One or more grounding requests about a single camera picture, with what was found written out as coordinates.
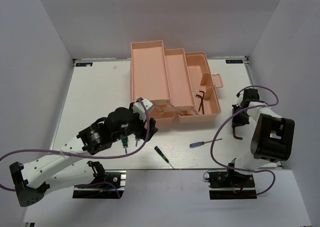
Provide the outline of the thick dark hex key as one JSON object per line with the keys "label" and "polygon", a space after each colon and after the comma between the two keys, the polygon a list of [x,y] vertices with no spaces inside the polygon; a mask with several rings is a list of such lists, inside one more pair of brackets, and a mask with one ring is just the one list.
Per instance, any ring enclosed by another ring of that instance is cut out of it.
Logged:
{"label": "thick dark hex key", "polygon": [[232,127],[232,135],[236,140],[242,140],[243,138],[241,136],[236,135],[236,127]]}

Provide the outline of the green orange stubby screwdriver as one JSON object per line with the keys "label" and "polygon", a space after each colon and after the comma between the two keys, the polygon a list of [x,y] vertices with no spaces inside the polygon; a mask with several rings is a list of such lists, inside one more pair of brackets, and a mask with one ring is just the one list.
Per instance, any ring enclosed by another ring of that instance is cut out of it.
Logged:
{"label": "green orange stubby screwdriver", "polygon": [[138,147],[138,143],[140,141],[140,138],[138,138],[137,136],[135,137],[135,147]]}

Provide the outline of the black green precision screwdriver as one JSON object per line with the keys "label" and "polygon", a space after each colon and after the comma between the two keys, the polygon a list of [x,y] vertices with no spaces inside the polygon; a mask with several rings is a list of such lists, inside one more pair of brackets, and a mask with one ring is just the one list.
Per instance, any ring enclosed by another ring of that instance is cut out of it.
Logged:
{"label": "black green precision screwdriver", "polygon": [[155,147],[154,147],[154,150],[157,152],[158,155],[161,156],[161,158],[162,158],[167,164],[169,164],[169,165],[172,167],[172,169],[175,169],[175,168],[171,165],[171,163],[170,163],[170,161],[168,160],[168,158],[167,158],[167,157],[163,154],[163,152],[159,149],[158,146],[155,146]]}

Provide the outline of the blue handled screwdriver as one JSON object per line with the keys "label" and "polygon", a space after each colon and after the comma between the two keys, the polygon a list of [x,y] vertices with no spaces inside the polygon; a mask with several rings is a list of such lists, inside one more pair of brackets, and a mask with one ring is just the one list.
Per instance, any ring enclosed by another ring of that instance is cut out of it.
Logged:
{"label": "blue handled screwdriver", "polygon": [[200,146],[203,146],[205,144],[211,144],[213,141],[212,140],[208,140],[208,141],[198,141],[198,142],[194,142],[194,143],[190,143],[189,144],[189,148],[197,148]]}

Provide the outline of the small dark hex key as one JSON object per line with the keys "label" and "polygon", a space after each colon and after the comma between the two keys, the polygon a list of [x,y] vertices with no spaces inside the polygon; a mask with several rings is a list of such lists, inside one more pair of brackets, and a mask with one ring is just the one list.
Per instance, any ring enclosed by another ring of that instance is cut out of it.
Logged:
{"label": "small dark hex key", "polygon": [[199,99],[198,111],[199,111],[199,112],[200,112],[200,111],[202,112],[202,109],[201,109],[201,95],[196,94],[195,96]]}

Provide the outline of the pink plastic toolbox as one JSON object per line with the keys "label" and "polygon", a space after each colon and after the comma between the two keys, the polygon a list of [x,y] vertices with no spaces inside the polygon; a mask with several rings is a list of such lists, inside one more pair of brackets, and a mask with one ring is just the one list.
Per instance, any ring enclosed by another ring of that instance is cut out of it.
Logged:
{"label": "pink plastic toolbox", "polygon": [[[150,116],[160,125],[210,123],[221,113],[217,89],[220,74],[212,74],[204,52],[167,49],[163,41],[131,43],[130,98],[150,100]],[[204,91],[204,114],[196,94]]]}

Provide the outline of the long thin hex key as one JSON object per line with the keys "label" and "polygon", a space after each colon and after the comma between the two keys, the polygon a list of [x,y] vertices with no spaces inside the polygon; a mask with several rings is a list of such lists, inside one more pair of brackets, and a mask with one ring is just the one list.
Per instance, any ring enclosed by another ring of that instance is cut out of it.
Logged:
{"label": "long thin hex key", "polygon": [[199,92],[202,94],[201,97],[201,110],[202,110],[202,114],[204,115],[205,114],[205,109],[204,109],[204,96],[205,96],[205,92],[203,90],[199,90]]}

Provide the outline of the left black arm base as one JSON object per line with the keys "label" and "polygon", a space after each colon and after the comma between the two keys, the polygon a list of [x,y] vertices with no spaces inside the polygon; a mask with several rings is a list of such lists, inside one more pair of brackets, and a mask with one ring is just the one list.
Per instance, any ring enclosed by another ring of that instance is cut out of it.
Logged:
{"label": "left black arm base", "polygon": [[120,199],[124,193],[127,172],[125,170],[106,170],[98,161],[89,161],[93,171],[90,183],[80,184],[73,189],[73,199]]}

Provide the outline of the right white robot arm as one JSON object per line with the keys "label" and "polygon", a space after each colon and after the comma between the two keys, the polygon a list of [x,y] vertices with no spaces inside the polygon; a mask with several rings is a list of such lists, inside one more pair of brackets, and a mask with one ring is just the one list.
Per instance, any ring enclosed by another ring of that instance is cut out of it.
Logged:
{"label": "right white robot arm", "polygon": [[236,94],[237,103],[232,106],[232,134],[236,128],[248,125],[250,119],[256,123],[250,147],[241,157],[228,164],[232,170],[225,175],[226,182],[236,187],[244,175],[256,171],[267,163],[277,163],[290,158],[295,131],[295,121],[276,114],[271,105],[260,100],[255,85],[243,88]]}

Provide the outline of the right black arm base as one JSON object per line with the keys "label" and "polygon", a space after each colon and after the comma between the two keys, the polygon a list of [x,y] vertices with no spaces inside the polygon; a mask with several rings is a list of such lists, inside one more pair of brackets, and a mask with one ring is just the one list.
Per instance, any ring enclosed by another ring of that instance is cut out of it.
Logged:
{"label": "right black arm base", "polygon": [[257,197],[253,171],[259,161],[253,157],[235,158],[226,171],[209,170],[203,179],[209,183],[211,200],[249,200]]}

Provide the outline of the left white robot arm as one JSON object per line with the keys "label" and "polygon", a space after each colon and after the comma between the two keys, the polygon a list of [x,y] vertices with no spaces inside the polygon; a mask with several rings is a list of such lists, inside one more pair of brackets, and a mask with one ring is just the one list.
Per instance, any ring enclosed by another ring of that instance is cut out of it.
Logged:
{"label": "left white robot arm", "polygon": [[92,157],[111,148],[112,144],[130,135],[148,142],[158,131],[156,120],[149,117],[154,106],[147,99],[131,103],[129,108],[118,107],[107,117],[101,117],[57,152],[47,154],[32,162],[14,162],[10,173],[19,205],[28,207],[39,202],[45,195],[70,186],[94,188],[110,186],[117,173],[107,173],[98,161],[89,160],[83,169],[74,165],[81,156]]}

